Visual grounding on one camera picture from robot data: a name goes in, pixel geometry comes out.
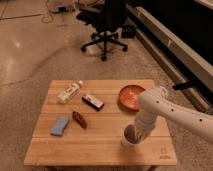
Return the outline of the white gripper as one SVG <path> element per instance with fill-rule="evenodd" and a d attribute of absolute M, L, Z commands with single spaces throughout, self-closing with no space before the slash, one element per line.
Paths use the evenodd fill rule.
<path fill-rule="evenodd" d="M 135 138 L 137 142 L 141 142 L 151 133 L 153 127 L 147 124 L 135 125 Z"/>

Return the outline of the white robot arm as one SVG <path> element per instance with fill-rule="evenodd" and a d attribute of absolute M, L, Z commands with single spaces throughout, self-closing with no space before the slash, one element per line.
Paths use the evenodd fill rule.
<path fill-rule="evenodd" d="M 138 131 L 150 133 L 157 117 L 162 116 L 213 144 L 213 116 L 174 104 L 167 97 L 167 89 L 161 86 L 139 94 L 140 110 L 135 117 Z"/>

